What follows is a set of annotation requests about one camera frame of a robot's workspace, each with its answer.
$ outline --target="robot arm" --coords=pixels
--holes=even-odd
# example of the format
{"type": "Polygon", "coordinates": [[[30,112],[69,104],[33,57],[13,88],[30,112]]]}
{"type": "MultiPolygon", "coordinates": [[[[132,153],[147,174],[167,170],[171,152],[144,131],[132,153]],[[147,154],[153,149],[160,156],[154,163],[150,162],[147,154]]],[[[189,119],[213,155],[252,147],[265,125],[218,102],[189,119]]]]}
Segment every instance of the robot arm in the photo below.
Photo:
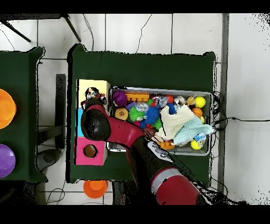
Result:
{"type": "Polygon", "coordinates": [[[170,158],[157,152],[158,145],[148,139],[142,129],[108,116],[98,99],[87,100],[81,126],[84,136],[90,140],[125,146],[136,184],[159,204],[203,203],[199,190],[179,172],[170,158]]]}

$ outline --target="light blue cloth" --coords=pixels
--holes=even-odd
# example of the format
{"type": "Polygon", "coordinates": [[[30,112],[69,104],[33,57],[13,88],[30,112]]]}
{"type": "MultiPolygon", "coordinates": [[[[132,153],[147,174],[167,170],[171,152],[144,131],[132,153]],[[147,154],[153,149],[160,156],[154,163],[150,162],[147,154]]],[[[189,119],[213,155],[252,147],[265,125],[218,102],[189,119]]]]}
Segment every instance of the light blue cloth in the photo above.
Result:
{"type": "Polygon", "coordinates": [[[173,138],[173,143],[178,145],[182,142],[192,141],[192,139],[200,134],[205,133],[206,135],[212,133],[214,130],[210,125],[203,125],[200,118],[195,116],[192,120],[184,123],[183,128],[173,138]]]}

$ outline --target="white cloth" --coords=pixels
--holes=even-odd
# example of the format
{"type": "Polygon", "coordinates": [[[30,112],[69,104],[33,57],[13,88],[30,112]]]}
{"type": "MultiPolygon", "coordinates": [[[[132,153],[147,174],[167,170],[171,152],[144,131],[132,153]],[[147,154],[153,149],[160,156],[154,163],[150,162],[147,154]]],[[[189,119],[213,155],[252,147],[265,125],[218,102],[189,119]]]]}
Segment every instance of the white cloth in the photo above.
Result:
{"type": "Polygon", "coordinates": [[[187,105],[183,105],[177,110],[176,114],[172,115],[169,114],[169,107],[166,106],[161,110],[160,114],[163,128],[160,128],[156,134],[165,140],[173,139],[184,123],[195,117],[195,114],[187,105]]]}

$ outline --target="towel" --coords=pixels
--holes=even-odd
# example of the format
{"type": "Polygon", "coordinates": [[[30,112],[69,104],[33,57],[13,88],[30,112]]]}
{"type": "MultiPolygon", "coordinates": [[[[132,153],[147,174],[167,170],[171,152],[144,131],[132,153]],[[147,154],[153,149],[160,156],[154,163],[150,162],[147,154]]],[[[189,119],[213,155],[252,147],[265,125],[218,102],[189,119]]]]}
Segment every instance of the towel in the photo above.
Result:
{"type": "Polygon", "coordinates": [[[165,140],[171,140],[183,127],[184,123],[192,120],[195,114],[188,108],[187,105],[183,105],[177,110],[176,114],[169,114],[169,107],[165,106],[161,112],[161,121],[163,128],[160,128],[157,135],[165,140]]]}
{"type": "Polygon", "coordinates": [[[178,145],[182,142],[192,141],[196,135],[202,132],[209,135],[213,131],[212,126],[203,125],[200,118],[195,116],[192,120],[184,123],[183,128],[173,138],[173,144],[178,145]]]}

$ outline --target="circular hole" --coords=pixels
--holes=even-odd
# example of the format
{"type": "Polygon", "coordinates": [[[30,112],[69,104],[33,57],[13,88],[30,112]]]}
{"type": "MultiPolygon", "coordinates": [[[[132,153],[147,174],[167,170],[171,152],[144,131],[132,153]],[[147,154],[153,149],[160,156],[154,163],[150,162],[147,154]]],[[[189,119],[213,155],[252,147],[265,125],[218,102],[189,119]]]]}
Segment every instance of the circular hole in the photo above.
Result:
{"type": "Polygon", "coordinates": [[[83,154],[88,158],[94,158],[97,155],[97,148],[94,145],[87,145],[83,149],[83,154]]]}

